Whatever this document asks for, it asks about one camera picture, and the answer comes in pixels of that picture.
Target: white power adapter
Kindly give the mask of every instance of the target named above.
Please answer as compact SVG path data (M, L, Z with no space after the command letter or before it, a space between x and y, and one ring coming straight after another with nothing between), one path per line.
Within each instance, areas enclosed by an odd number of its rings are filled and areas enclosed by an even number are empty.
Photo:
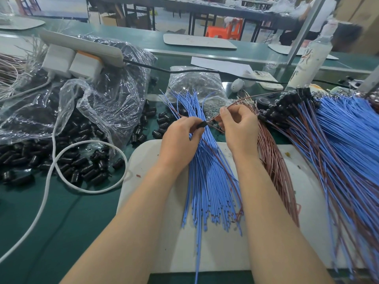
M70 73L77 78L90 79L94 82L103 67L103 62L99 57L78 51L71 64Z
M42 68L48 73L70 78L69 71L71 63L75 57L75 51L69 48L50 45L42 63Z

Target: left hand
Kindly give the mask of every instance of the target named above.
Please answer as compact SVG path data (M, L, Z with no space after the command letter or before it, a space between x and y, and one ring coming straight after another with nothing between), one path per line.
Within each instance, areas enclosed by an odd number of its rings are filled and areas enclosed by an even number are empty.
M195 155L204 128L196 129L202 120L197 117L182 117L173 122L163 136L158 164L179 174Z

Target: white shirt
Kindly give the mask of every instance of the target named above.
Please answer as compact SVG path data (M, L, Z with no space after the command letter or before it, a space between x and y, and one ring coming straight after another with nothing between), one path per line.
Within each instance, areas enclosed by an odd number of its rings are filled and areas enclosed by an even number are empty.
M310 2L310 6L312 7L315 3L315 0ZM320 12L318 13L312 27L309 31L311 32L320 32L323 24L328 19L330 14L332 14L337 6L337 2L335 0L325 0Z

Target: green table surface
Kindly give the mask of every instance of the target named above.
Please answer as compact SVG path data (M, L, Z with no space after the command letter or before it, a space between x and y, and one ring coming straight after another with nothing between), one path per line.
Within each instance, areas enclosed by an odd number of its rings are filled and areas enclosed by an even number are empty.
M31 36L42 28L57 30L62 21L46 20L47 24L41 28L21 32L1 31L0 35L15 37ZM172 65L189 65L191 54L210 54L213 56L228 56L265 60L272 51L264 44L235 42L236 51L212 50L206 48L174 47L165 45L162 33L136 30L130 28L117 28L109 26L91 26L71 21L67 34L91 33L100 37L126 40L147 49L156 50L158 56L157 66L169 68ZM167 50L176 52L158 52ZM375 57L358 57L347 54L341 55L340 62L363 70L373 70L379 61ZM254 70L261 70L262 62L248 62ZM278 79L288 79L293 68L287 68ZM322 71L317 76L327 80L336 80L346 75L345 72ZM353 76L364 76L365 73L356 72ZM168 75L153 71L152 76L158 77L156 86L149 88L149 93L159 93L166 90ZM233 81L230 77L221 75L223 81ZM250 94L267 93L258 84L249 89ZM164 110L163 103L154 103L158 112ZM155 118L149 121L148 140L152 139L151 131L157 128ZM224 142L225 137L213 132L217 141ZM280 134L273 132L278 144L288 141ZM125 148L129 158L133 152L129 145ZM107 186L115 183L122 172L115 173ZM0 255L3 255L25 233L32 223L40 207L45 187L45 176L36 174L36 182L22 189L8 189L0 186ZM83 195L67 188L56 176L50 183L49 198L40 221L29 237L0 265L0 283L14 284L55 284L67 273L80 255L92 241L106 227L116 213L120 189L101 195ZM155 274L150 277L149 283L193 283L193 273ZM199 277L201 283L252 283L250 271L239 272L204 272Z

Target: smartphone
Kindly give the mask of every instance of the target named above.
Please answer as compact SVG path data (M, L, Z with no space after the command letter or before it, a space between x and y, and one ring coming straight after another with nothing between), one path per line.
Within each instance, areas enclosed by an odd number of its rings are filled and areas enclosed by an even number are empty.
M266 71L254 71L255 78L261 79L264 81L273 81L277 82L277 80L272 76L272 74L266 72ZM283 86L281 84L272 84L269 82L257 82L259 85L261 85L266 90L275 90L275 91L281 91L283 90Z

